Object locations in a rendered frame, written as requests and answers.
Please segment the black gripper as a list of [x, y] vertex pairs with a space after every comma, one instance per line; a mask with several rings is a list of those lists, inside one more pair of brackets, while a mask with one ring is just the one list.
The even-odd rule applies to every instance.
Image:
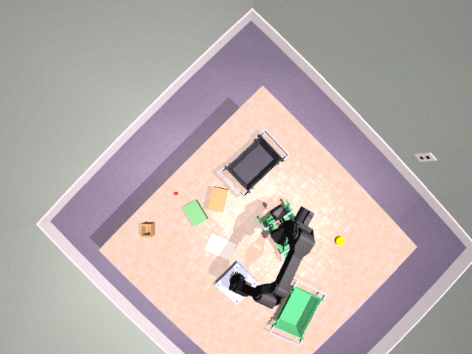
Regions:
[[282, 205], [279, 205], [277, 208], [273, 209], [271, 211], [271, 215], [272, 215], [272, 217], [274, 218], [275, 221], [280, 221], [280, 223], [282, 224], [282, 227], [284, 229], [284, 233], [285, 233], [285, 229], [288, 225], [294, 224], [294, 221], [292, 221], [291, 219], [289, 221], [285, 221], [284, 216], [287, 215], [287, 212], [286, 212], [285, 208]]

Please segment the yellow short cylinder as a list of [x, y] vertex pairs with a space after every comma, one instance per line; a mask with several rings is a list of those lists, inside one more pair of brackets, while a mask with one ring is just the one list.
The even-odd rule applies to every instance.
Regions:
[[345, 244], [345, 239], [340, 235], [336, 236], [334, 241], [339, 246], [343, 246]]

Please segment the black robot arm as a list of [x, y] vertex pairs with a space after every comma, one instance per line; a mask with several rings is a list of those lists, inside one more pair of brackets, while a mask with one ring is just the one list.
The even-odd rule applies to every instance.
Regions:
[[[314, 230], [308, 225], [314, 216], [314, 212], [300, 207], [294, 218], [294, 224], [286, 227], [285, 233], [282, 225], [271, 232], [272, 239], [281, 247], [289, 244], [289, 252], [282, 264], [275, 281], [262, 283], [256, 287], [245, 281], [241, 273], [235, 272], [230, 281], [229, 290], [243, 297], [253, 297], [253, 300], [265, 307], [273, 309], [281, 304], [282, 299], [288, 295], [288, 289], [299, 269], [302, 259], [310, 253], [315, 245]], [[289, 236], [288, 241], [287, 237]]]

